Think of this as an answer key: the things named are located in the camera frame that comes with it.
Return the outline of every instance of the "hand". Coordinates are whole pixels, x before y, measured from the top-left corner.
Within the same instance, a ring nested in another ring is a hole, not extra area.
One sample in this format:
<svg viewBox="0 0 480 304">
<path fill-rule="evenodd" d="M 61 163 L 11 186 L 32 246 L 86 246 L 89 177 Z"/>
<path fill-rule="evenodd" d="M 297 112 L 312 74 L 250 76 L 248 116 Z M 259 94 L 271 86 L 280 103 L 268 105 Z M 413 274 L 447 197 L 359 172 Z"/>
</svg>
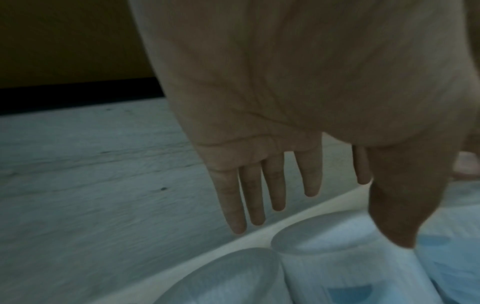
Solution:
<svg viewBox="0 0 480 304">
<path fill-rule="evenodd" d="M 130 1 L 235 231 L 245 229 L 234 220 L 243 212 L 237 172 L 252 221 L 261 223 L 260 168 L 278 181 L 269 185 L 275 208 L 283 204 L 284 151 L 312 162 L 301 167 L 310 166 L 305 190 L 316 193 L 312 156 L 326 132 L 365 147 L 369 213 L 392 242 L 414 246 L 480 100 L 461 2 Z M 362 164 L 355 161 L 357 172 Z"/>
</svg>

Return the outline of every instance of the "light gray wooden surface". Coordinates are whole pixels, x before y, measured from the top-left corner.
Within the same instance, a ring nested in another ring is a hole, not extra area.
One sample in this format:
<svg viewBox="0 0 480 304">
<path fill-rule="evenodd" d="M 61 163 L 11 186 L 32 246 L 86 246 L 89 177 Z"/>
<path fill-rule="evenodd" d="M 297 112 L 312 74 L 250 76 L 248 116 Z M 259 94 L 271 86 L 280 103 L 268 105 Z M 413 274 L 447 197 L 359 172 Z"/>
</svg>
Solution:
<svg viewBox="0 0 480 304">
<path fill-rule="evenodd" d="M 350 147 L 323 153 L 314 199 L 287 155 L 266 225 L 357 187 Z M 87 303 L 235 238 L 165 100 L 0 118 L 0 303 Z"/>
</svg>

